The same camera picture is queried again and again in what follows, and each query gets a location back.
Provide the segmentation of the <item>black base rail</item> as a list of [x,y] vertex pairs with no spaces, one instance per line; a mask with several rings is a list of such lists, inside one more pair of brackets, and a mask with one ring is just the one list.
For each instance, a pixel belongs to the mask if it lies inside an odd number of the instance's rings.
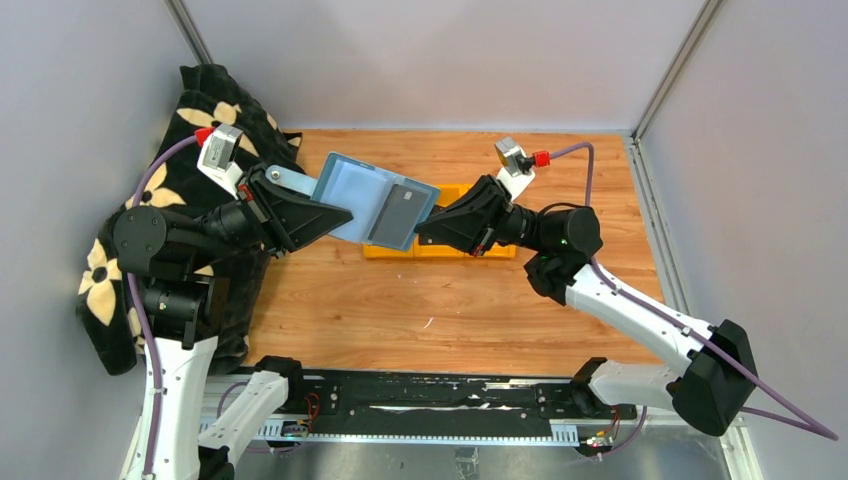
[[640,417],[603,406],[567,377],[307,369],[303,395],[261,421],[255,442],[590,446]]

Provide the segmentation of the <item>yellow bin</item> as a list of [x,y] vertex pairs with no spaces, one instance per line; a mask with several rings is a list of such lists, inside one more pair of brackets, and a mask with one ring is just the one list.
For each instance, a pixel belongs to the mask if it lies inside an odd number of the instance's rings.
[[366,259],[411,259],[414,257],[414,248],[396,250],[377,245],[364,245],[363,255]]
[[498,233],[499,228],[506,221],[507,217],[511,213],[512,203],[510,195],[504,189],[504,201],[499,202],[497,205],[494,205],[494,223],[493,223],[493,239],[494,242],[492,244],[491,249],[485,253],[484,255],[470,255],[472,257],[479,258],[492,258],[492,259],[512,259],[515,256],[515,248],[510,246],[508,243],[504,243],[499,241],[496,238],[496,234]]
[[[439,185],[441,193],[434,205],[431,213],[435,214],[438,211],[448,207],[450,204],[458,200],[469,189],[470,184],[442,184]],[[465,254],[457,249],[447,245],[437,244],[431,237],[417,236],[412,246],[413,256],[416,259],[435,258],[435,259],[454,259],[463,258]]]

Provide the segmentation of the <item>dark grey credit card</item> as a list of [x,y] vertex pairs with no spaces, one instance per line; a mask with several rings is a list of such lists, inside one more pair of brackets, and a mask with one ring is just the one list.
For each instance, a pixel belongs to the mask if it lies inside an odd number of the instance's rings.
[[431,204],[435,190],[425,185],[395,183],[388,192],[367,242],[383,248],[407,250],[415,225]]

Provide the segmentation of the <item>blue leather card holder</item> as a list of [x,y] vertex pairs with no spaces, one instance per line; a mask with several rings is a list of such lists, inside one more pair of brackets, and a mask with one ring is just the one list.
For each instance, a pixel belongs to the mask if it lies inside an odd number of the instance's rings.
[[[272,166],[267,173],[297,173],[282,167]],[[329,233],[330,236],[351,243],[372,245],[367,237],[376,217],[395,183],[412,183],[433,188],[435,194],[431,204],[423,211],[420,221],[425,221],[440,196],[440,189],[411,177],[377,167],[372,164],[342,155],[328,154],[320,175],[315,178],[317,187],[311,198],[325,204],[341,207],[352,212],[352,221]]]

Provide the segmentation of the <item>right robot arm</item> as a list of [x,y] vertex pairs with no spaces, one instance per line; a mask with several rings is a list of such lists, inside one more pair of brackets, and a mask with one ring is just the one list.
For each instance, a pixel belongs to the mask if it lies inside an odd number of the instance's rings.
[[587,361],[570,392],[573,408],[584,417],[609,406],[642,405],[673,411],[696,430],[719,437],[755,390],[757,370],[745,329],[729,319],[714,325],[691,317],[614,278],[594,257],[603,242],[588,205],[557,202],[534,211],[514,203],[502,182],[484,175],[415,230],[472,256],[495,244],[533,251],[524,270],[536,294],[592,315],[662,360],[660,367]]

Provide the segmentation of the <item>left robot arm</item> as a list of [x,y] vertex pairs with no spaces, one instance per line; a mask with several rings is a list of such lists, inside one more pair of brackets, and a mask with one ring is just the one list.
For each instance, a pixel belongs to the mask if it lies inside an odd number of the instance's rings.
[[296,412],[306,400],[300,362],[267,356],[220,417],[200,425],[231,290],[227,277],[201,268],[255,250],[291,253],[352,219],[346,209],[275,184],[263,166],[230,187],[230,202],[196,218],[134,206],[115,225],[117,264],[142,326],[148,373],[133,479],[231,479],[268,417]]

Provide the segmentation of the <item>middle yellow bin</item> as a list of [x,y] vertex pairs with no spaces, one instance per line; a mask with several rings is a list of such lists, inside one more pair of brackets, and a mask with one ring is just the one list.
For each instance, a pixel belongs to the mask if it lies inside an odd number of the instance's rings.
[[[470,184],[442,184],[439,185],[441,193],[434,205],[431,213],[435,214],[438,211],[448,207],[450,204],[458,200],[469,189]],[[435,258],[435,259],[454,259],[463,258],[465,254],[457,249],[447,245],[437,244],[431,237],[417,236],[412,246],[413,256],[416,259]]]

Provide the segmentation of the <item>left aluminium frame post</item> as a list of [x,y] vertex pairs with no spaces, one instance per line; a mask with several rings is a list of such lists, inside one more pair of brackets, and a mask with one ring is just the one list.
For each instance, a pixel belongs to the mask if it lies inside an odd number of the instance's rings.
[[213,57],[184,0],[165,0],[178,30],[198,64],[212,64]]

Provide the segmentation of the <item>aluminium frame post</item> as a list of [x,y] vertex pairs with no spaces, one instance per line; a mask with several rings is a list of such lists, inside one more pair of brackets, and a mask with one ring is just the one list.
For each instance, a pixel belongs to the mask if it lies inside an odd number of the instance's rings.
[[653,125],[660,109],[723,5],[723,0],[707,0],[702,3],[693,23],[677,48],[659,84],[631,132],[631,138],[635,143],[640,142]]
[[165,0],[178,30],[198,64],[212,64],[213,57],[184,0]]

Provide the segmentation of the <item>left yellow bin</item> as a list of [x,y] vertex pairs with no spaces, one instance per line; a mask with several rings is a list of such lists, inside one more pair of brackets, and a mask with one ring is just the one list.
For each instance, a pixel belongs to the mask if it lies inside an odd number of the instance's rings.
[[363,255],[366,259],[411,259],[414,257],[414,248],[396,250],[377,245],[364,245]]

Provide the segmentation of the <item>right aluminium frame post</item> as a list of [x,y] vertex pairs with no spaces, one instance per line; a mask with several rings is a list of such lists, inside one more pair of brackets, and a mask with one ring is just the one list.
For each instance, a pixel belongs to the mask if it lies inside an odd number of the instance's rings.
[[677,48],[659,84],[631,132],[631,138],[635,143],[640,142],[653,125],[660,109],[723,5],[723,0],[707,0],[702,3],[693,23]]

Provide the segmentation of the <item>right yellow bin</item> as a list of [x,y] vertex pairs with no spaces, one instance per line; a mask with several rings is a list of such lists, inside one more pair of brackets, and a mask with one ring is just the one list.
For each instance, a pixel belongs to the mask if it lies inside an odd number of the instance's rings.
[[493,223],[493,239],[494,242],[492,244],[491,249],[485,253],[484,255],[470,255],[472,257],[479,258],[492,258],[492,259],[512,259],[515,256],[515,248],[510,246],[508,243],[504,243],[499,241],[496,238],[496,234],[498,233],[499,228],[506,221],[507,217],[511,213],[512,203],[510,195],[504,189],[504,201],[499,202],[497,205],[494,205],[494,223]]

